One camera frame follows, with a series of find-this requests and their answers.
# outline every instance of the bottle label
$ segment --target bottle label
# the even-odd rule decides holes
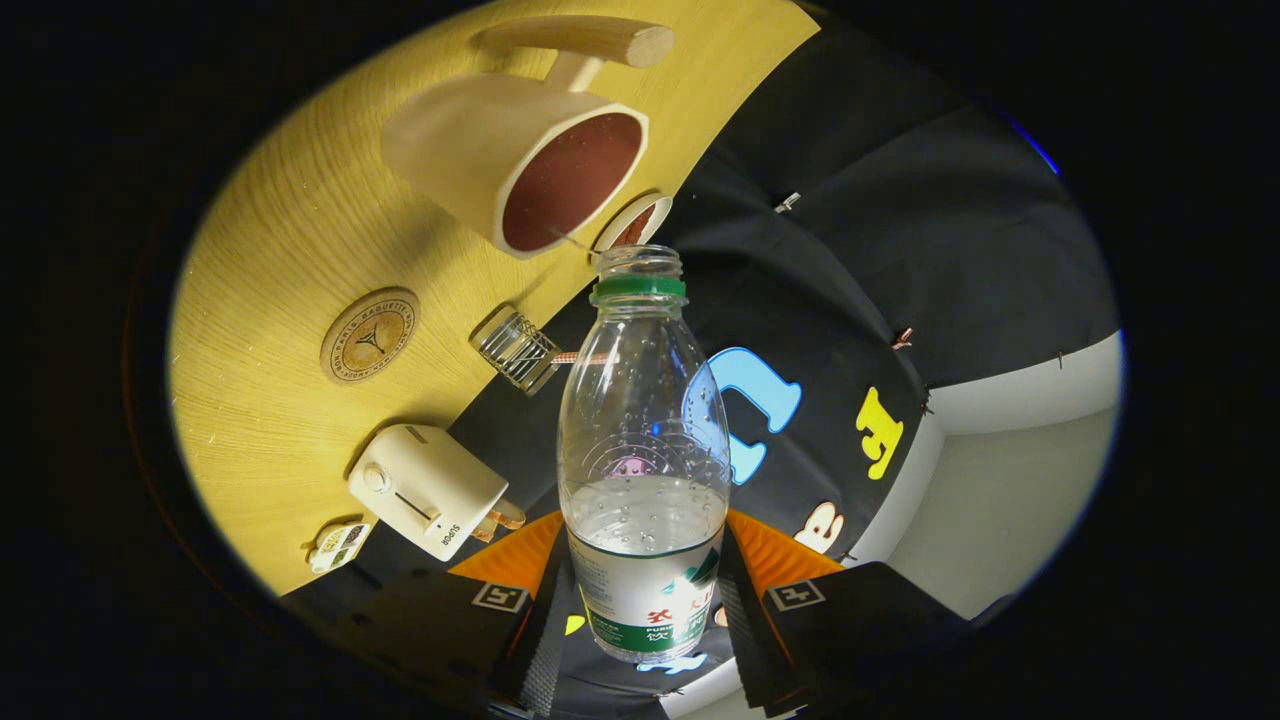
[[[662,652],[701,635],[724,528],[666,555],[618,555],[568,534],[591,630],[630,652]]]

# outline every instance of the black cloth backdrop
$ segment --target black cloth backdrop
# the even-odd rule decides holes
[[[928,387],[1070,354],[1115,332],[1117,318],[1088,227],[1037,150],[920,67],[822,22],[717,137],[654,242],[681,252],[685,316],[708,356],[746,347],[803,388],[780,433],[726,392],[733,434],[768,448],[732,488],[732,507],[794,534],[835,502],[845,525],[827,555],[838,557],[892,488]],[[663,132],[678,128],[653,128],[653,142]],[[774,213],[791,192],[801,195],[794,209]],[[594,319],[584,291],[544,331],[575,348]],[[913,346],[891,350],[906,327]],[[558,507],[566,375],[532,398],[495,378],[449,428],[531,519]],[[854,427],[870,386],[905,424],[881,480],[868,479]],[[466,543],[454,562],[483,547]],[[357,607],[370,579],[416,566],[443,564],[379,525],[353,564],[284,601],[325,624]],[[554,715],[566,720],[662,717],[657,694],[732,656],[719,628],[695,651],[708,655],[703,666],[676,675],[605,661],[586,629],[567,643]]]

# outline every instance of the wooden table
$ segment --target wooden table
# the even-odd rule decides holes
[[[214,521],[271,591],[314,579],[301,547],[329,520],[364,514],[343,477],[389,419],[447,428],[494,377],[467,336],[500,302],[550,319],[594,274],[563,245],[507,256],[388,170],[383,123],[415,92],[468,70],[543,77],[552,50],[485,50],[503,20],[547,14],[636,18],[671,27],[658,65],[608,64],[591,92],[650,118],[650,143],[609,208],[669,195],[756,85],[817,32],[787,0],[522,0],[424,29],[351,70],[284,119],[246,158],[201,225],[175,299],[173,414]],[[421,304],[408,346],[385,370],[330,382],[320,345],[347,305],[381,287]]]

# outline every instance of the white power adapter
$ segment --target white power adapter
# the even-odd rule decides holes
[[[379,430],[352,466],[347,489],[438,560],[452,559],[467,536],[489,542],[499,524],[525,523],[525,514],[502,500],[507,480],[431,425]]]

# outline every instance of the plastic water bottle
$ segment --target plastic water bottle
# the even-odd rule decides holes
[[[561,404],[561,510],[595,642],[626,662],[692,651],[728,511],[728,429],[681,316],[680,255],[603,252],[599,315]]]

